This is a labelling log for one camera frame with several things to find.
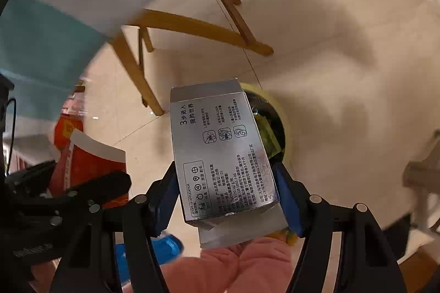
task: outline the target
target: orange package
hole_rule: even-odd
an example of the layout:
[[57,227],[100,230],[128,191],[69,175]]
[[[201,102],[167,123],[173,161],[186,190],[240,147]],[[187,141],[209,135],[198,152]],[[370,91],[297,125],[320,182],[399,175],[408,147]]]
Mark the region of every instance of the orange package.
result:
[[[49,191],[52,196],[59,196],[71,187],[115,170],[126,172],[125,151],[98,142],[74,129],[54,169]],[[127,202],[128,193],[106,203],[104,207],[120,206]]]
[[63,150],[69,143],[69,138],[73,130],[77,128],[84,130],[82,120],[75,118],[69,114],[61,114],[54,130],[54,145],[59,150]]

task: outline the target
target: blue gripper pad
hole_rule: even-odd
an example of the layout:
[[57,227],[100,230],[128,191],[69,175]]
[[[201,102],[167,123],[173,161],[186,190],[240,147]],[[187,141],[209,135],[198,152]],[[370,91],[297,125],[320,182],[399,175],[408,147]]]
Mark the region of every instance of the blue gripper pad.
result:
[[272,172],[289,229],[298,237],[304,237],[310,226],[310,214],[307,208],[310,194],[301,182],[291,178],[282,163],[275,163]]

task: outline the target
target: printed icon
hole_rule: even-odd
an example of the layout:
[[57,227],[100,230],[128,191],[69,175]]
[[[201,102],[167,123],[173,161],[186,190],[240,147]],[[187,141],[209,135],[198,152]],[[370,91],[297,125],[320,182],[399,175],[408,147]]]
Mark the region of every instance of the printed icon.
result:
[[208,143],[214,143],[217,141],[217,136],[215,131],[204,131],[203,132],[203,141],[208,144]]
[[232,133],[230,132],[230,128],[221,128],[219,129],[219,138],[220,140],[228,140],[232,138]]
[[235,135],[237,138],[240,138],[240,137],[246,137],[246,136],[247,136],[246,127],[243,126],[243,125],[236,125],[236,126],[234,127],[234,135]]

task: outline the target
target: round object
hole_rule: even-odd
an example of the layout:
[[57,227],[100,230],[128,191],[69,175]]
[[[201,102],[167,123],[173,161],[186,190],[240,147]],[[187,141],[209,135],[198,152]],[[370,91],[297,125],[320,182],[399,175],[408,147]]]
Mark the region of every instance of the round object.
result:
[[360,211],[360,212],[367,212],[368,207],[366,207],[366,205],[364,204],[357,204],[356,208]]
[[141,204],[145,201],[147,201],[147,197],[144,194],[140,194],[135,197],[135,202],[138,204]]
[[101,207],[98,204],[93,204],[91,207],[89,207],[89,211],[94,214],[98,212],[101,209]]
[[321,198],[319,195],[310,195],[309,200],[315,204],[319,204],[323,198]]
[[58,226],[62,223],[62,217],[61,216],[52,216],[51,218],[51,225]]
[[240,85],[246,93],[252,112],[265,116],[270,122],[271,129],[282,149],[281,155],[277,155],[277,161],[282,161],[286,166],[289,166],[289,158],[292,154],[290,151],[291,138],[288,135],[290,125],[282,106],[261,88],[244,82],[240,82]]

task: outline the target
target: black cable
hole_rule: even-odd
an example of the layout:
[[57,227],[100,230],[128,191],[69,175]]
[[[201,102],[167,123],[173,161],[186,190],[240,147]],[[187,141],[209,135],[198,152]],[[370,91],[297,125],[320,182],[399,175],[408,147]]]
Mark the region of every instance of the black cable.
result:
[[9,148],[9,160],[7,161],[7,168],[6,168],[6,176],[9,176],[9,167],[10,167],[10,161],[12,159],[12,147],[14,146],[14,136],[15,136],[15,117],[17,116],[17,100],[15,98],[10,98],[7,102],[6,108],[14,102],[14,117],[12,119],[12,136],[10,139],[10,148]]

